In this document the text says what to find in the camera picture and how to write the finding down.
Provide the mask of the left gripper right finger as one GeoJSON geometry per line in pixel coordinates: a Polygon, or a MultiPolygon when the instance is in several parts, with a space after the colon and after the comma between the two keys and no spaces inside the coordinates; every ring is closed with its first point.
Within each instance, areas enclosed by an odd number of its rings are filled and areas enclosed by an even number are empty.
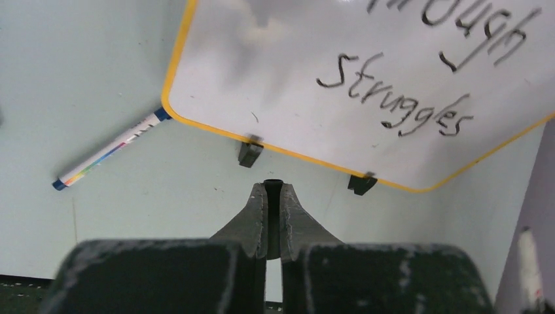
{"type": "Polygon", "coordinates": [[[344,243],[279,197],[285,313],[493,313],[471,258],[443,244],[344,243]]]}

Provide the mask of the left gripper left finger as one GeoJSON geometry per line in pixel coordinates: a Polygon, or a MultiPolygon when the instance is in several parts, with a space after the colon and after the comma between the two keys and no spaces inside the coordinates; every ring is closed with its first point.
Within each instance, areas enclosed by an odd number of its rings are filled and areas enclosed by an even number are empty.
{"type": "Polygon", "coordinates": [[[207,239],[96,239],[62,262],[41,313],[263,313],[267,194],[207,239]]]}

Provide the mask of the black whiteboard marker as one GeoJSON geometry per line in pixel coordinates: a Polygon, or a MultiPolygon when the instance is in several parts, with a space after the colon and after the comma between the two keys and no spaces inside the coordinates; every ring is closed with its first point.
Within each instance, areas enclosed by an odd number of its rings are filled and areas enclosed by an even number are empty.
{"type": "Polygon", "coordinates": [[[529,226],[521,229],[517,249],[523,313],[544,313],[546,305],[537,246],[529,226]]]}

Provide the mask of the black marker cap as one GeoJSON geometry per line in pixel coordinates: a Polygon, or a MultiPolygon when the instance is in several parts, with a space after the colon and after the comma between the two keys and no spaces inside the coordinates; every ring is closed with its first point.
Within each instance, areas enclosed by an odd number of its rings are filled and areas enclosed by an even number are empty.
{"type": "Polygon", "coordinates": [[[264,188],[268,200],[268,247],[266,253],[267,260],[276,260],[280,258],[279,244],[279,207],[280,195],[283,181],[279,179],[266,179],[264,188]]]}

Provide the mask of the yellow framed whiteboard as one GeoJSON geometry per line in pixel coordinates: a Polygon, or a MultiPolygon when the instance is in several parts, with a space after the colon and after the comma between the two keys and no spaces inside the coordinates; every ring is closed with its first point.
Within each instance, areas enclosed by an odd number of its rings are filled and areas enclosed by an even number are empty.
{"type": "Polygon", "coordinates": [[[188,1],[185,124],[414,192],[554,116],[553,1],[188,1]]]}

